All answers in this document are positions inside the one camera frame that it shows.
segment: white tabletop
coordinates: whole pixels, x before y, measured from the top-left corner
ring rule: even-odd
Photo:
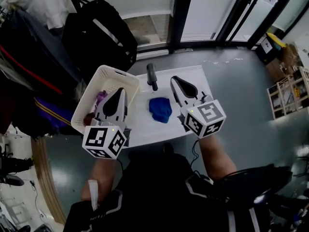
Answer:
[[[180,106],[176,103],[170,87],[170,79],[175,75],[212,96],[200,65],[156,72],[157,91],[153,91],[152,86],[147,84],[147,74],[139,75],[140,93],[135,98],[135,107],[131,109],[132,113],[126,123],[127,127],[132,129],[129,147],[157,143],[192,133],[191,131],[186,132],[177,118],[181,115]],[[170,101],[172,114],[167,124],[155,121],[149,112],[149,100],[157,97],[168,98]]]

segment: gray floor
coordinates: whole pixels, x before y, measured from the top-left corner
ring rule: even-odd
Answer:
[[[275,163],[282,166],[293,165],[295,173],[304,171],[304,166],[294,162],[295,151],[308,142],[308,111],[304,109],[273,121],[266,93],[266,88],[272,86],[272,83],[254,51],[200,49],[177,53],[138,61],[129,73],[146,73],[146,65],[150,62],[156,65],[157,70],[203,66],[212,94],[220,101],[227,115],[218,137],[238,169]],[[191,161],[191,148],[195,140],[195,136],[190,135],[172,140],[171,143],[177,153]],[[47,139],[56,189],[66,214],[70,206],[79,201],[81,188],[94,162],[82,149],[81,144],[82,140],[77,136],[59,135]],[[147,146],[147,150],[159,149],[162,144]],[[130,150],[123,150],[119,157],[124,167],[128,164],[127,154]],[[193,169],[205,173],[201,158],[194,163]],[[116,182],[120,177],[121,171],[118,166]],[[283,192],[287,196],[292,196],[295,189],[301,193],[306,184],[303,180],[293,178],[292,183],[285,187]]]

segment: person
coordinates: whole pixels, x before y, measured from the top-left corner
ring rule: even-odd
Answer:
[[[226,197],[194,173],[184,156],[173,153],[171,145],[165,146],[162,154],[129,155],[130,163],[114,190],[117,161],[98,159],[89,178],[98,182],[98,208],[92,209],[86,183],[82,201],[70,209],[64,232],[130,228],[256,231],[251,219],[244,222],[249,213],[235,213],[234,224],[229,222]],[[207,174],[213,181],[236,172],[235,164],[215,136],[200,139],[199,146]]]

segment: red object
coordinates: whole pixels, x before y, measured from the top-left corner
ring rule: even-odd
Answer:
[[[58,94],[62,95],[63,92],[57,88],[56,86],[52,85],[50,82],[46,81],[45,79],[41,78],[40,76],[38,76],[37,74],[29,71],[28,69],[26,69],[24,66],[22,66],[20,63],[18,63],[3,47],[2,45],[0,45],[0,50],[6,55],[6,57],[8,57],[11,61],[14,62],[14,64],[16,64],[18,67],[20,67],[22,70],[24,70],[25,72],[27,72],[29,75],[33,76],[35,79],[37,79],[38,81],[40,81],[41,83],[43,83],[44,85],[46,85],[47,87],[49,87],[50,89],[52,89],[53,91],[57,92]]]
[[[90,114],[87,114],[87,116],[84,118],[84,124],[86,126],[90,126],[91,124],[91,120],[95,117],[95,114],[94,113],[90,113]]]

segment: black wire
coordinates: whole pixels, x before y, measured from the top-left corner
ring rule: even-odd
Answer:
[[[29,181],[30,184],[32,185],[32,187],[31,187],[32,190],[35,191],[35,192],[37,193],[36,196],[35,196],[34,205],[35,205],[35,208],[37,209],[37,212],[38,212],[38,214],[39,214],[40,220],[42,221],[42,223],[43,223],[46,227],[48,227],[51,231],[53,231],[52,227],[51,227],[48,223],[46,223],[46,222],[44,222],[44,221],[42,220],[41,214],[40,214],[39,209],[38,209],[38,207],[37,207],[37,198],[38,198],[38,195],[39,195],[39,194],[38,194],[37,188],[35,187],[34,181],[33,181],[33,180],[24,180],[24,181]]]
[[[120,165],[121,165],[121,171],[124,171],[124,166],[122,165],[122,162],[117,158],[117,161],[119,161]]]
[[[194,158],[193,158],[193,160],[192,160],[192,162],[190,164],[191,167],[192,167],[193,162],[195,162],[199,158],[198,153],[195,151],[195,145],[197,144],[197,142],[198,142],[198,140],[196,140],[194,142],[193,147],[192,147],[192,154],[194,155]]]

